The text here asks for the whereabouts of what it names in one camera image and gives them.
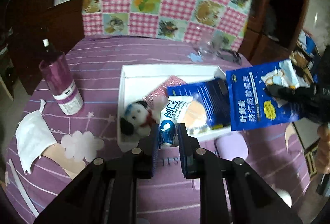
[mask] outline stuffed animal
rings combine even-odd
[[[151,125],[159,124],[160,111],[151,109],[147,102],[137,101],[127,106],[124,116],[120,118],[121,132],[127,136],[137,133],[140,137],[148,136]]]

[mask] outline pink textured package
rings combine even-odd
[[[175,75],[171,75],[166,81],[164,81],[161,85],[159,85],[154,91],[150,92],[146,97],[142,98],[144,101],[148,103],[149,106],[152,106],[153,100],[156,97],[167,97],[168,86],[181,86],[186,84],[186,82]]]

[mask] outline white box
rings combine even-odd
[[[123,65],[120,76],[117,112],[117,143],[123,152],[135,148],[139,142],[137,135],[125,136],[120,131],[120,117],[125,107],[141,100],[169,76],[175,75],[187,83],[210,81],[214,78],[226,79],[226,74],[216,65],[193,64],[141,64]],[[220,137],[231,132],[231,126],[195,135],[199,142]]]

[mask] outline silver screw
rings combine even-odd
[[[93,161],[93,164],[95,164],[95,165],[101,165],[101,164],[103,164],[103,159],[102,158],[96,158]]]
[[[140,148],[134,148],[132,149],[132,153],[133,154],[140,154],[142,152],[142,150]]]
[[[199,154],[199,155],[204,155],[204,154],[206,153],[206,150],[203,149],[203,148],[198,148],[198,149],[196,150],[196,153]]]
[[[242,165],[244,163],[244,160],[242,158],[237,157],[234,159],[234,163],[237,165]]]

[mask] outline hand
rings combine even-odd
[[[317,129],[320,137],[316,153],[315,166],[317,172],[322,174],[330,173],[330,130],[328,124],[323,124]]]

